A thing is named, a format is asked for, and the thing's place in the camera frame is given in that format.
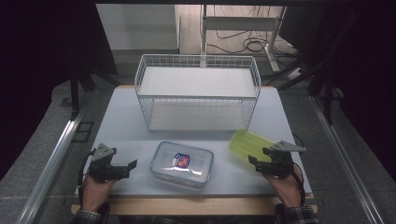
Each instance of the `white wall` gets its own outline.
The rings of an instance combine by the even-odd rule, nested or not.
[[[111,49],[178,49],[178,6],[96,4]]]

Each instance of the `white wire basket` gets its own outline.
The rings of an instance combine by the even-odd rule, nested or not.
[[[146,54],[134,84],[150,131],[247,129],[261,89],[249,56]]]

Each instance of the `metal rail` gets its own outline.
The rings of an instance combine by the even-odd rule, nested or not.
[[[53,177],[55,177],[56,172],[58,171],[58,168],[64,158],[64,154],[68,149],[73,135],[81,121],[88,101],[89,98],[86,99],[86,101],[83,103],[83,106],[80,109],[76,119],[69,120],[67,122],[66,127],[64,128],[64,132],[62,133],[58,143],[56,144],[55,149],[53,149],[52,154],[49,157],[49,161],[47,162],[47,165],[43,170],[43,173],[35,183],[35,188],[30,194],[25,206],[23,207],[15,223],[30,224],[34,221],[35,215],[37,214],[37,211],[40,208],[40,205],[42,204],[48,189],[50,188]]]
[[[355,166],[352,163],[352,160],[347,155],[347,151],[345,150],[341,140],[339,139],[337,132],[333,128],[332,125],[328,123],[326,118],[324,117],[323,108],[320,104],[320,101],[317,96],[310,96],[310,100],[318,114],[318,118],[321,124],[324,127],[326,134],[328,135],[332,148],[334,149],[335,154],[338,157],[338,160],[341,162],[341,165],[346,172],[346,176],[354,189],[360,203],[363,208],[366,216],[368,217],[370,223],[384,223],[381,216],[378,213],[375,202],[370,195],[369,190],[365,187],[361,178],[359,177],[358,172],[355,169]]]

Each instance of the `wire mesh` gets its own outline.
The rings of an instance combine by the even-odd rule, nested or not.
[[[247,68],[255,97],[143,96],[139,94],[148,67]],[[135,89],[148,129],[152,131],[233,131],[246,129],[260,95],[260,74],[253,57],[214,55],[143,55]]]

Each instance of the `white table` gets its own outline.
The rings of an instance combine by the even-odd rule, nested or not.
[[[275,88],[263,87],[249,128],[271,141],[294,143],[288,120]],[[234,155],[228,144],[233,133],[149,132],[133,86],[114,90],[94,146],[116,147],[112,165],[137,159],[128,179],[111,192],[112,213],[118,215],[262,215],[279,203],[269,183],[253,165]],[[149,169],[161,141],[211,150],[215,155],[210,180],[204,189],[190,189],[157,179]],[[304,173],[298,153],[292,153]],[[308,198],[312,190],[306,179]]]

